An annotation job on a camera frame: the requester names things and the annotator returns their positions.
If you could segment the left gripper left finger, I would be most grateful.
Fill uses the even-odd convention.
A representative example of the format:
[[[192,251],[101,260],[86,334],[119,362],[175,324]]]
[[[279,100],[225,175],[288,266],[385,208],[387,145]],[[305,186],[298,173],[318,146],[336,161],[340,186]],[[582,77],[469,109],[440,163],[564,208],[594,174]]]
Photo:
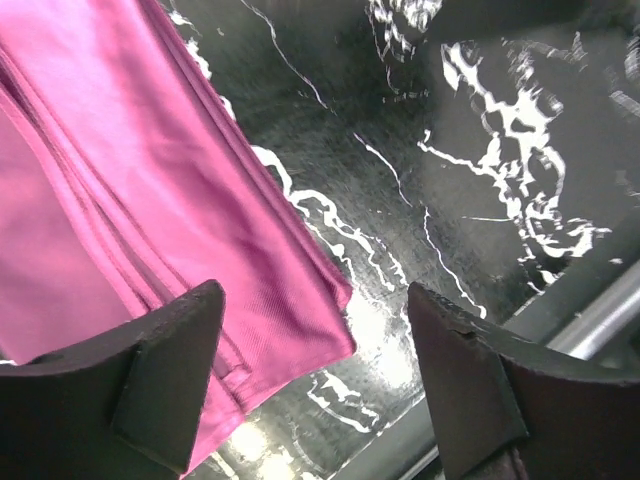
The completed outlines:
[[[1,369],[5,479],[177,479],[187,470],[225,295],[209,280],[89,340]]]

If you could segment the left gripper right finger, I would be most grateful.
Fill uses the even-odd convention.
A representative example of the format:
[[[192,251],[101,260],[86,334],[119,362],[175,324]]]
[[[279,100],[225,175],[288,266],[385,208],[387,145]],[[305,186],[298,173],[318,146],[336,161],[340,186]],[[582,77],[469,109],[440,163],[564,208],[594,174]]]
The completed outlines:
[[[417,282],[408,317],[446,478],[638,478],[638,373],[526,340]]]

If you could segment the purple satin napkin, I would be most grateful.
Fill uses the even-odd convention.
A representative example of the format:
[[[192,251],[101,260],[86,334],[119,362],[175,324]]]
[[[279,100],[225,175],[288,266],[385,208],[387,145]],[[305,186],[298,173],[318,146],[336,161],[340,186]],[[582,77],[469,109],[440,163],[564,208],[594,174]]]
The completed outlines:
[[[1,351],[28,362],[206,280],[222,331],[189,467],[351,356],[352,289],[155,1],[1,5]]]

